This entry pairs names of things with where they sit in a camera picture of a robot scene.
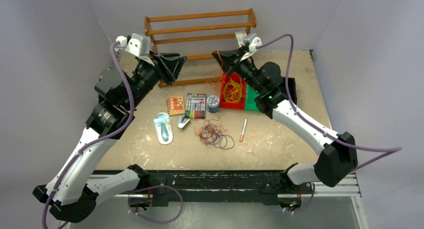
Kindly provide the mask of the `light blue white stapler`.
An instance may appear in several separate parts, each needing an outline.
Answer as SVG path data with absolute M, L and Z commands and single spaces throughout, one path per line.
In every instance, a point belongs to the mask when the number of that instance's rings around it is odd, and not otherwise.
M 191 122 L 190 118 L 186 118 L 185 116 L 180 116 L 177 122 L 177 128 L 180 130 L 184 130 L 189 123 Z

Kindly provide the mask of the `green plastic bin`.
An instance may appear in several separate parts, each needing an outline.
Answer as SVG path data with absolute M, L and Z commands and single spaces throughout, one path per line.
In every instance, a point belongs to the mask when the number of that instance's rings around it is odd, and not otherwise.
M 249 85 L 246 87 L 246 94 L 245 94 L 245 104 L 244 104 L 244 110 L 246 111 L 259 111 L 257 108 L 255 98 L 258 96 L 256 91 L 252 89 Z

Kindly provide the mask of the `round blue white tub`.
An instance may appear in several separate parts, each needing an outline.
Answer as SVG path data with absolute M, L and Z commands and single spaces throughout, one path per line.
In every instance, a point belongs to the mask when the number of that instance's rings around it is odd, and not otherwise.
M 220 109 L 220 98 L 217 95 L 209 95 L 206 98 L 206 105 L 209 113 L 217 113 Z

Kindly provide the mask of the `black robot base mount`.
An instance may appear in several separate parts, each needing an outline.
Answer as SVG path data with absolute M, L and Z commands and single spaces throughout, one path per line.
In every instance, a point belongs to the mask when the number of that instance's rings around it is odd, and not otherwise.
M 149 195 L 154 207 L 180 201 L 299 207 L 311 192 L 311 183 L 295 185 L 284 170 L 147 170 L 130 190 Z

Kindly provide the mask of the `pack of coloured markers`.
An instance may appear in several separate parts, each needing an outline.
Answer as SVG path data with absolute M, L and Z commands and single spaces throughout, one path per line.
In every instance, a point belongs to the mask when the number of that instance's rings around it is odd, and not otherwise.
M 205 119 L 206 96 L 205 93 L 188 93 L 184 117 L 187 119 Z

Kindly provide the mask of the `aluminium rail frame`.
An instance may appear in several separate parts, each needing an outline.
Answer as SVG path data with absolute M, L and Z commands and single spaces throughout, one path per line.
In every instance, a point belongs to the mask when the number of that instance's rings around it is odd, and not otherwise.
M 307 205 L 312 197 L 357 197 L 360 195 L 360 188 L 358 181 L 354 174 L 349 174 L 345 179 L 342 179 L 336 186 L 329 187 L 323 184 L 322 182 L 310 182 L 312 192 L 301 197 L 302 203 L 299 207 L 291 205 L 289 207 L 281 207 L 287 212 L 296 212 L 300 210 L 303 206 Z M 124 191 L 121 193 L 121 196 L 128 198 L 128 207 L 131 214 L 141 216 L 144 211 L 150 207 L 165 207 L 165 206 L 153 206 L 150 195 L 143 193 L 130 193 L 130 190 Z M 169 203 L 180 203 L 184 205 L 188 202 L 169 202 Z M 255 202 L 223 202 L 223 203 L 255 203 Z

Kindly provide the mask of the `black plastic bin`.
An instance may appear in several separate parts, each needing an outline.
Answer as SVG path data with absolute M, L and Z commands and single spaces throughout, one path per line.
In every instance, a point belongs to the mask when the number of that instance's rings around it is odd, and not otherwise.
M 293 103 L 296 105 L 298 102 L 297 99 L 297 89 L 296 89 L 296 79 L 294 77 L 286 77 L 285 78 L 288 84 L 288 91 L 290 93 L 290 97 Z

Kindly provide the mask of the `red plastic bin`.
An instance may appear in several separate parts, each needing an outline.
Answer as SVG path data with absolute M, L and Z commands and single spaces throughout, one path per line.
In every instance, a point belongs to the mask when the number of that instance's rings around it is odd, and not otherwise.
M 236 73 L 223 75 L 220 88 L 220 107 L 244 110 L 247 84 Z

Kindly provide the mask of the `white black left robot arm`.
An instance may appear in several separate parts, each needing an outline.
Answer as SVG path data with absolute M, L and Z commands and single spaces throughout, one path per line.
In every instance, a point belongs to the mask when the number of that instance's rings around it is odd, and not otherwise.
M 146 192 L 160 196 L 175 191 L 137 164 L 109 177 L 90 180 L 101 159 L 134 120 L 136 106 L 157 82 L 174 83 L 187 60 L 177 53 L 150 52 L 136 58 L 136 68 L 128 76 L 120 68 L 116 53 L 112 58 L 114 65 L 101 72 L 95 86 L 99 102 L 88 117 L 75 149 L 57 175 L 32 192 L 44 205 L 43 224 L 48 215 L 64 223 L 79 223 L 98 205 L 121 193 Z

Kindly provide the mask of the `blue white tape package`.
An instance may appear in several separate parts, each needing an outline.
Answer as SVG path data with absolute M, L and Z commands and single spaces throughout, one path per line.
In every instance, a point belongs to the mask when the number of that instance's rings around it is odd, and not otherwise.
M 154 117 L 153 123 L 158 142 L 161 145 L 169 145 L 174 138 L 170 116 L 165 112 L 160 112 Z

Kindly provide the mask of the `white red small box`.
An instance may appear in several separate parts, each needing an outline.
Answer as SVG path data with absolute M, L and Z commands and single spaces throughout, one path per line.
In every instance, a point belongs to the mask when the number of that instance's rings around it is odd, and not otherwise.
M 244 45 L 244 38 L 247 36 L 247 33 L 245 31 L 237 31 L 234 34 L 235 39 L 237 41 L 237 45 L 239 47 L 242 47 Z

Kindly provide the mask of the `orange spiral notebook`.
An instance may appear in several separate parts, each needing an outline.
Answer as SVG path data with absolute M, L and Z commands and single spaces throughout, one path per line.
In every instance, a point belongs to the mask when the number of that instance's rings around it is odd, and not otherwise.
M 185 100 L 183 96 L 171 96 L 166 99 L 167 114 L 170 116 L 185 113 Z

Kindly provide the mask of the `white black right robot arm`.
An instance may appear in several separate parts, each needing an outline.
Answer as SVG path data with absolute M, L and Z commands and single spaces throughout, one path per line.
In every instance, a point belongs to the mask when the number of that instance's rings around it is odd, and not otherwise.
M 296 163 L 283 172 L 280 185 L 284 191 L 292 193 L 300 184 L 310 182 L 332 188 L 357 167 L 354 137 L 301 115 L 302 110 L 289 100 L 289 79 L 281 75 L 278 64 L 269 61 L 257 68 L 252 59 L 242 59 L 241 49 L 215 50 L 212 56 L 226 75 L 237 74 L 259 94 L 254 101 L 261 113 L 289 128 L 318 155 L 315 162 Z

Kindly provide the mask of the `white orange-capped marker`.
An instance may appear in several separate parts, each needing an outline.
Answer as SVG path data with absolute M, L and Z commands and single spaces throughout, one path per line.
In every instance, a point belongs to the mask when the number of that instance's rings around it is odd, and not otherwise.
M 243 140 L 244 140 L 247 124 L 248 124 L 248 118 L 245 118 L 244 122 L 243 122 L 242 130 L 241 130 L 241 133 L 240 133 L 240 137 L 239 137 L 239 142 L 243 142 Z

